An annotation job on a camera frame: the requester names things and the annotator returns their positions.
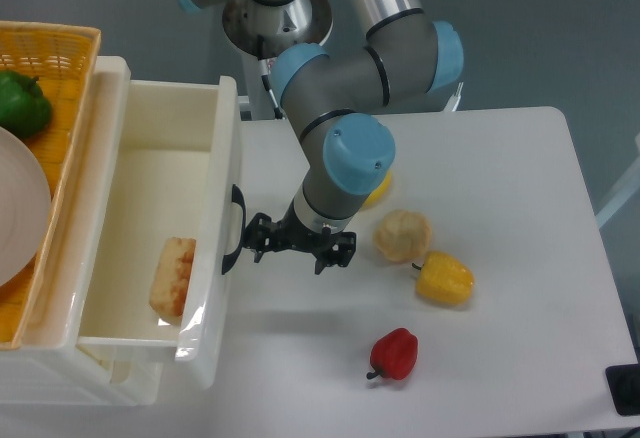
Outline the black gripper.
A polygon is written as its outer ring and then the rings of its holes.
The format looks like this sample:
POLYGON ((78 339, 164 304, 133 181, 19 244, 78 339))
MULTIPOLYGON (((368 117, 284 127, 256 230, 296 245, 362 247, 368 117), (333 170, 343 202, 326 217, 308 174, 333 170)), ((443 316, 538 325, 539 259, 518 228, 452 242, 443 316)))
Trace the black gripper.
POLYGON ((328 226, 319 232, 307 228, 293 212, 279 222, 259 212, 244 229, 243 247, 253 252, 253 262, 259 263, 265 253, 293 250, 312 254, 316 261, 314 273, 325 268, 347 267, 355 255, 357 235, 354 232, 333 233, 328 226))

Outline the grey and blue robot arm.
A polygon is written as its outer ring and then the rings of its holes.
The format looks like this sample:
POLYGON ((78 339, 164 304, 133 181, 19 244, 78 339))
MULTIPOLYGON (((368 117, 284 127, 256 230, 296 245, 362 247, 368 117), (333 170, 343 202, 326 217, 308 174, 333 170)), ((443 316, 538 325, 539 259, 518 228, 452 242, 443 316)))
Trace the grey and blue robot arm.
POLYGON ((256 258, 308 253, 315 268, 347 266, 356 251, 348 224, 395 157, 374 112, 455 82, 464 53, 452 25, 430 21, 420 0, 353 0, 365 46, 334 59, 327 0, 177 0, 188 12, 224 5, 228 40, 258 66, 268 106, 291 124, 308 172, 284 217, 242 223, 239 245, 256 258))

